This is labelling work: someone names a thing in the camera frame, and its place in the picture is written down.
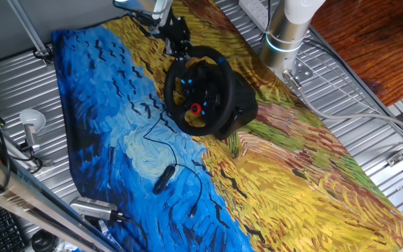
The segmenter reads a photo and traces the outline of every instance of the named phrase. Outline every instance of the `white cable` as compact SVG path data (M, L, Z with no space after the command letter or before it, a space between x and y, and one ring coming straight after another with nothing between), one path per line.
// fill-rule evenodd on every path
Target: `white cable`
M308 54L305 53L305 52L301 52L301 53L304 53L305 55L311 57L312 59L317 60L317 61L320 62L321 64L326 65L326 62L322 62L321 60L317 59L316 57L312 57L312 56L308 55ZM303 61L300 57L297 57L297 59L298 59L301 63L303 63L306 67L308 67L314 74L316 74L318 77L322 78L324 81L326 81L327 83L329 83L329 84L330 84L332 87L334 87L335 89L340 90L342 93L344 93L345 95L347 95L349 98L353 99L354 101L356 101L356 102L359 103L360 105L362 105L362 106L364 106L364 107L366 107L366 108L368 108L368 109L371 109L372 111L375 111L375 112L377 112L377 113L380 113L380 112L377 111L376 109L374 109L374 108L372 108L372 107L370 107L370 106L368 106L368 105L362 103L361 101L357 100L355 97L352 97L350 94L348 94L347 92L345 92L344 90L342 90L340 87L337 87L335 84L333 84L332 82L328 81L326 78L322 77L320 74L317 73L317 71L314 71L314 70L313 70L305 61ZM340 75L339 73L337 73L337 72L335 71L335 69L331 69L331 68L329 68L329 69L330 69L331 71L333 71L334 73L336 73L338 76L341 77L341 75ZM350 83L347 82L344 78L342 78L342 80L343 80L346 84L350 85Z
M355 115L328 115L325 114L321 111L319 111L318 109L316 109L315 107L313 107L313 105L311 104L311 102L307 99L306 95L304 94L304 91L300 88L298 89L298 93L299 95L302 97L302 99L304 100L304 103L317 115L317 116L321 116L327 119L333 119L333 120L344 120L344 119L354 119L354 118L363 118L363 117L369 117L369 118L379 118L379 119L383 119L383 120L387 120L390 122L393 122L397 125L399 125L400 127L403 127L403 122L399 121L396 118L392 118L390 116L387 115L379 115L379 114L371 114L371 113L358 113Z

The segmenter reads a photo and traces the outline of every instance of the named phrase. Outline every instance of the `gray cylinder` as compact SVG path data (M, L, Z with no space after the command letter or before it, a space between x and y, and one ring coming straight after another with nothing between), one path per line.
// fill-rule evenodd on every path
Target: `gray cylinder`
M293 24L284 12L285 0L281 0L270 20L260 59L280 78L283 72L296 71L295 59L306 35L311 20L304 24Z

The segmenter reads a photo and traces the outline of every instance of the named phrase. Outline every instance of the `racing steering wheel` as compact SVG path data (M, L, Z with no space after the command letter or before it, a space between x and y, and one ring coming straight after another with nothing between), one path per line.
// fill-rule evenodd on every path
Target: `racing steering wheel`
M188 48L188 56L172 62L164 83L164 103L184 133L197 137L214 134L228 121L234 109L236 76L225 57L213 48L194 46ZM186 63L191 57L209 57L217 66L201 61L187 69ZM212 71L213 66L220 70L217 71L219 74ZM177 77L181 79L185 98L182 104L176 104L174 100ZM195 115L200 114L205 126L190 125L185 119L189 110Z

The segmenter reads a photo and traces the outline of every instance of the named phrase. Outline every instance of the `steering wheel button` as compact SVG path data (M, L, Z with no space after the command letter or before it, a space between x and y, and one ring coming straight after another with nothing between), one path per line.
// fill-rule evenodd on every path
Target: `steering wheel button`
M198 115L198 114L200 114L200 112L204 113L202 111L202 107L198 103L192 104L191 107L190 107L190 110L194 115Z

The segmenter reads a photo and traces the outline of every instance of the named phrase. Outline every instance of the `mouse pad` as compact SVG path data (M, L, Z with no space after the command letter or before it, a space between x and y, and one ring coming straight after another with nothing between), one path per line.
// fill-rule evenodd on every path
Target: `mouse pad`
M397 251L403 215L337 138L266 68L213 1L177 0L195 46L255 88L256 119L228 139L180 131L162 91L173 57L128 16L52 33L71 175L80 194L140 223L149 251ZM169 144L147 140L144 136ZM164 191L153 186L179 164ZM197 204L197 212L190 210ZM127 251L140 230L116 223Z

